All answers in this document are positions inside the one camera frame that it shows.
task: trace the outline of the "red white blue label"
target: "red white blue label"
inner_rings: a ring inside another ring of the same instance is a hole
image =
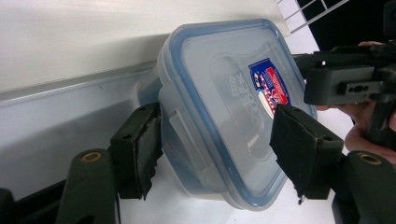
[[[269,58],[248,67],[256,92],[268,115],[273,118],[277,104],[290,105],[285,83]]]

